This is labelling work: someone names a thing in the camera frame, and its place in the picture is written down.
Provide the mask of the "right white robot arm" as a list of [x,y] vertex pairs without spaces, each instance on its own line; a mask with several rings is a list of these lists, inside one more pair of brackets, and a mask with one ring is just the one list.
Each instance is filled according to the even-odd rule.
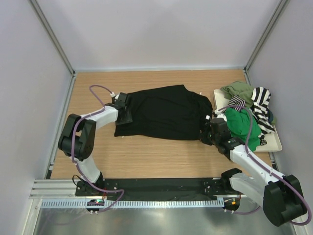
[[231,194],[238,191],[256,202],[271,224],[279,227],[303,215],[308,218],[297,225],[307,225],[312,211],[303,197],[299,180],[294,175],[286,176],[258,158],[245,143],[232,137],[226,121],[221,117],[205,118],[205,130],[201,142],[216,146],[219,153],[240,165],[250,175],[239,169],[222,174],[221,190]]

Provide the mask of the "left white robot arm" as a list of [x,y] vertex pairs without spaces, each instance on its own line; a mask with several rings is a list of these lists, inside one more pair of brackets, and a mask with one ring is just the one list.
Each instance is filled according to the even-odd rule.
[[71,114],[67,117],[58,141],[58,148],[70,157],[83,180],[87,191],[94,196],[103,192],[101,171],[92,157],[96,131],[107,124],[128,124],[133,121],[130,111],[131,95],[119,93],[111,103],[89,114]]

